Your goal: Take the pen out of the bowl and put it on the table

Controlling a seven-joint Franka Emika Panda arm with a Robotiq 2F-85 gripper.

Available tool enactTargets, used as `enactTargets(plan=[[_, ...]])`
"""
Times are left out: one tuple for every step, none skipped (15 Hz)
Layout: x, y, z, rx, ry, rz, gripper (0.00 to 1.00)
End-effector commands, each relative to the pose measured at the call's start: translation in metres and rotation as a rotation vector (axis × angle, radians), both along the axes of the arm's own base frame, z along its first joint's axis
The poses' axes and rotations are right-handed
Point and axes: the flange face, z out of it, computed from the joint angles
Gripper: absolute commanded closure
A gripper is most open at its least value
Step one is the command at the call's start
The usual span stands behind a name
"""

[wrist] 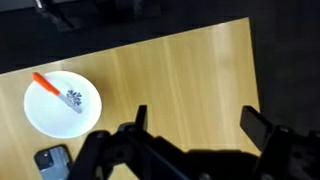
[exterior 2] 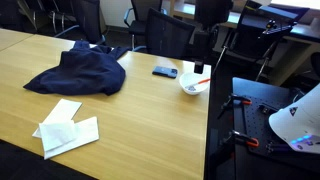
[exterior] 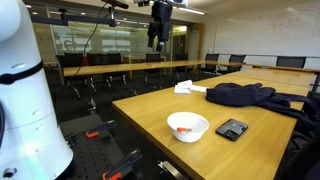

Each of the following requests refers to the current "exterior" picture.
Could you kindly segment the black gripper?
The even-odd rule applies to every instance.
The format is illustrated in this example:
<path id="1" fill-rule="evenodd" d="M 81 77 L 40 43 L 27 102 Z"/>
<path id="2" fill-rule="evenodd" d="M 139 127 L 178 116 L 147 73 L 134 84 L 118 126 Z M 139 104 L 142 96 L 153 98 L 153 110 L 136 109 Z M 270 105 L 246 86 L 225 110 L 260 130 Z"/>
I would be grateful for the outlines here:
<path id="1" fill-rule="evenodd" d="M 154 38 L 158 37 L 156 51 L 161 52 L 164 47 L 164 42 L 169 38 L 170 18 L 172 14 L 172 6 L 165 1 L 156 1 L 152 6 L 151 17 L 154 19 L 149 24 L 147 35 L 148 47 L 152 48 L 154 45 Z"/>

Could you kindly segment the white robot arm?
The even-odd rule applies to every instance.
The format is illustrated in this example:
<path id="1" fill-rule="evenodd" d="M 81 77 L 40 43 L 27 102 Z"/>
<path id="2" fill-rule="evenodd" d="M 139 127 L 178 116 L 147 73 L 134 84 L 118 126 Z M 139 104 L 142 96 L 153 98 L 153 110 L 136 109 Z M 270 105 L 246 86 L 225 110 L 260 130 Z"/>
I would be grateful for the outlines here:
<path id="1" fill-rule="evenodd" d="M 78 176 L 57 124 L 32 22 L 21 0 L 0 0 L 1 180 Z"/>

